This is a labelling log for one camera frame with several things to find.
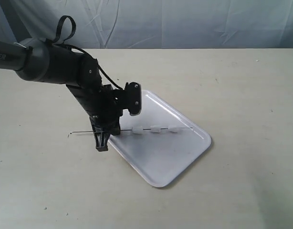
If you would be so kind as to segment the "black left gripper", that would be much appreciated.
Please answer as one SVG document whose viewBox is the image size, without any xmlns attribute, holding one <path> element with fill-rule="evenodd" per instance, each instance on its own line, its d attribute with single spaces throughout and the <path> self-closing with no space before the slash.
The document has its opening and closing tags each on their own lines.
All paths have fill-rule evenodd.
<svg viewBox="0 0 293 229">
<path fill-rule="evenodd" d="M 93 127 L 95 148 L 98 152 L 108 151 L 109 133 L 120 135 L 120 116 L 123 111 L 115 97 L 111 84 L 102 85 L 98 91 L 90 92 L 90 121 Z"/>
</svg>

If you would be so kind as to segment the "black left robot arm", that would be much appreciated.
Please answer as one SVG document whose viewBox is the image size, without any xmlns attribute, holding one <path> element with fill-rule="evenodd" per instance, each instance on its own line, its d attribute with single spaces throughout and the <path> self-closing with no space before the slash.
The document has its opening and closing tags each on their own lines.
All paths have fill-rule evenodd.
<svg viewBox="0 0 293 229">
<path fill-rule="evenodd" d="M 107 151 L 111 135 L 120 132 L 113 81 L 104 85 L 107 76 L 98 60 L 74 45 L 50 44 L 28 39 L 25 44 L 0 42 L 0 69 L 13 70 L 25 81 L 64 84 L 89 115 L 95 148 Z"/>
</svg>

